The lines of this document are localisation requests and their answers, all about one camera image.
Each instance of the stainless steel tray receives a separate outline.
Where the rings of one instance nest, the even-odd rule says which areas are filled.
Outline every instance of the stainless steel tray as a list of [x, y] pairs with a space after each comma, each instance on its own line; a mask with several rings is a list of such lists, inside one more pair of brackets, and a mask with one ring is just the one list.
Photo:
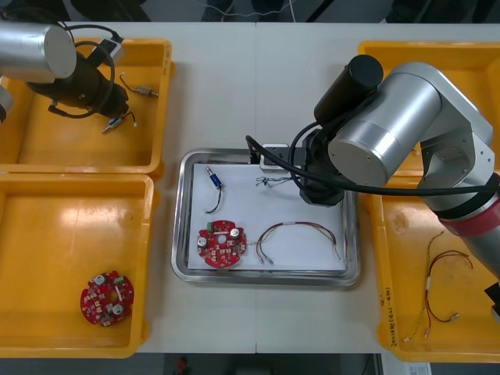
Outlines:
[[250, 164], [248, 150], [207, 148], [186, 154], [180, 164], [179, 185], [172, 241], [172, 268], [184, 281], [232, 284], [287, 284], [330, 285], [345, 287], [359, 277], [361, 254], [359, 250], [358, 207], [355, 193], [345, 192], [341, 202], [343, 238], [346, 254], [344, 271], [283, 271], [283, 270], [190, 270], [189, 228], [191, 225], [191, 190], [193, 165], [201, 164]]

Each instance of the table surface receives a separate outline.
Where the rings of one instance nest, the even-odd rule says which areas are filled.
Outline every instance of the table surface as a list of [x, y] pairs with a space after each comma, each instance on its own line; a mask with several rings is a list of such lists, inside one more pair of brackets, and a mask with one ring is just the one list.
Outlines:
[[[245, 135], [290, 143], [361, 41], [496, 41], [500, 25], [341, 23], [103, 23], [126, 38], [167, 38], [171, 81], [157, 183], [147, 317], [140, 352], [382, 352], [376, 270], [362, 254], [356, 285], [189, 284], [170, 266], [177, 174], [195, 148], [244, 148]], [[78, 36], [100, 36], [82, 30]]]

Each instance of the electronic component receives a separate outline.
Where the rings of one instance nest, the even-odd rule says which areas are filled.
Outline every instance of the electronic component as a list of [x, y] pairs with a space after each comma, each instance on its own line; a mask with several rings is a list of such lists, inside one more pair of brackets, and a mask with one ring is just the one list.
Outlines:
[[218, 178], [218, 176], [210, 169], [209, 166], [206, 166], [206, 171], [209, 174], [210, 180], [212, 180], [213, 185], [216, 187], [217, 190], [219, 190], [219, 197], [217, 198], [217, 204], [214, 209], [210, 209], [209, 211], [205, 211], [205, 213], [214, 213], [220, 205], [220, 201], [222, 199], [222, 189], [223, 189], [223, 183]]
[[148, 87], [148, 86], [137, 86], [136, 88], [130, 87], [128, 85], [128, 83], [125, 82], [125, 80], [123, 79], [123, 76], [125, 74], [126, 73], [124, 73], [124, 72], [120, 74], [120, 80], [122, 81], [123, 86], [125, 86], [128, 91], [132, 91], [132, 92], [135, 92], [135, 93], [137, 93], [139, 95], [143, 95], [143, 96], [149, 96], [149, 97], [155, 97], [155, 98], [159, 97], [159, 94], [157, 92], [154, 92], [153, 89]]
[[122, 116], [118, 116], [118, 117], [115, 117], [114, 119], [111, 119], [109, 122], [108, 122], [108, 125], [104, 128], [104, 130], [102, 131], [102, 133], [107, 133], [108, 131], [110, 130], [113, 130], [113, 129], [116, 129], [117, 127], [119, 127], [122, 122], [128, 117], [128, 116], [132, 116], [132, 119], [134, 120], [134, 127], [137, 127], [138, 123], [137, 121], [135, 120], [135, 115], [133, 112], [127, 112], [126, 114], [122, 115]]
[[198, 239], [198, 247], [199, 247], [199, 248], [204, 248], [204, 247], [206, 246], [206, 242], [207, 242], [207, 241], [206, 241], [206, 238], [204, 238], [204, 237], [200, 237], [200, 238]]
[[237, 228], [233, 228], [231, 232], [229, 232], [229, 235], [231, 238], [238, 238], [240, 237], [240, 231]]
[[132, 313], [134, 288], [116, 271], [93, 277], [81, 292], [80, 307], [85, 319], [107, 327], [120, 322]]
[[210, 176], [210, 180], [212, 180], [212, 182], [213, 182], [213, 185], [218, 189], [221, 188], [223, 186], [223, 184], [222, 184], [222, 181], [220, 180], [220, 178], [218, 178], [218, 176], [210, 169], [209, 166], [206, 166], [205, 168], [206, 168], [206, 172]]
[[233, 266], [246, 252], [246, 248], [247, 238], [243, 228], [236, 228], [232, 221], [218, 220], [207, 223], [207, 229], [199, 231], [198, 254], [209, 266]]

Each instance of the red wire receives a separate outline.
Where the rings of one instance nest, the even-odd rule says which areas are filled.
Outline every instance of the red wire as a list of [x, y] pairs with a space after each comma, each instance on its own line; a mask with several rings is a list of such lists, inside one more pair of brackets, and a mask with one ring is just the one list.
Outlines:
[[[439, 259], [446, 258], [447, 256], [459, 256], [461, 258], [464, 258], [464, 259], [466, 259], [469, 262], [470, 268], [471, 269], [474, 268], [474, 265], [470, 261], [469, 256], [467, 254], [465, 254], [463, 252], [459, 252], [457, 250], [448, 250], [447, 252], [442, 252], [441, 254], [436, 255], [436, 257], [433, 259], [432, 263], [429, 266], [429, 273], [427, 274], [427, 278], [430, 277], [430, 274], [432, 273], [432, 268], [433, 268], [434, 264]], [[437, 317], [436, 314], [433, 313], [432, 309], [430, 308], [429, 291], [428, 290], [426, 290], [426, 292], [425, 292], [425, 304], [426, 304], [426, 307], [427, 307], [427, 317], [429, 318], [429, 327], [427, 328], [428, 330], [430, 330], [430, 325], [431, 325], [429, 314], [431, 314], [437, 321], [442, 322], [442, 323], [449, 323], [449, 322], [452, 321], [451, 317], [448, 318], [447, 320], [443, 320], [443, 319]]]

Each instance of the yellow plastic tray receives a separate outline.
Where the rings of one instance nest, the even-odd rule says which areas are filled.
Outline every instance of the yellow plastic tray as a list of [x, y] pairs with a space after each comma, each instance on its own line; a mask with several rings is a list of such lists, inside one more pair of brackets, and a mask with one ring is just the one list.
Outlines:
[[[380, 61], [386, 77], [396, 66], [418, 61], [438, 68], [481, 111], [495, 129], [493, 151], [500, 155], [500, 43], [427, 41], [364, 41], [360, 54]], [[500, 158], [495, 160], [500, 170]], [[420, 148], [406, 158], [395, 174], [422, 176]]]
[[[145, 175], [0, 175], [0, 356], [128, 357], [148, 336], [153, 181]], [[132, 317], [91, 325], [80, 294], [117, 270]]]
[[[127, 39], [118, 76], [131, 87], [149, 86], [159, 98], [127, 92], [137, 127], [128, 118], [119, 128], [102, 134], [107, 118], [93, 115], [72, 120], [47, 111], [50, 100], [33, 93], [23, 82], [4, 79], [15, 107], [0, 126], [0, 171], [14, 173], [163, 173], [162, 148], [170, 76], [174, 73], [172, 46], [162, 39]], [[84, 55], [91, 48], [78, 49]], [[109, 68], [100, 70], [109, 77]], [[83, 113], [75, 108], [68, 113]]]
[[[500, 80], [500, 43], [366, 41], [359, 45], [359, 53], [378, 59], [385, 76], [412, 61], [438, 68], [493, 125], [492, 148], [500, 155], [500, 87], [496, 84]], [[499, 167], [500, 158], [496, 158], [495, 169]], [[388, 186], [415, 188], [421, 176], [417, 148]], [[474, 257], [473, 270], [463, 259], [442, 259], [431, 278], [434, 312], [440, 316], [460, 313], [460, 317], [451, 323], [433, 321], [430, 336], [425, 338], [424, 314], [416, 336], [403, 341], [412, 334], [423, 307], [431, 238], [445, 232], [433, 243], [432, 258], [452, 249], [470, 252], [418, 198], [367, 196], [365, 200], [377, 262], [380, 344], [410, 362], [500, 362], [500, 324], [491, 316], [492, 301], [484, 293], [497, 280]]]
[[[415, 188], [419, 178], [401, 177], [393, 188]], [[473, 270], [458, 257], [436, 263], [431, 276], [430, 303], [434, 313], [451, 323], [432, 322], [428, 338], [427, 314], [415, 337], [426, 286], [427, 246], [430, 257], [448, 250], [470, 254], [460, 238], [447, 232], [418, 198], [365, 196], [370, 212], [381, 323], [380, 344], [407, 362], [500, 362], [500, 323], [491, 315], [493, 302], [484, 289], [497, 280], [473, 256]]]

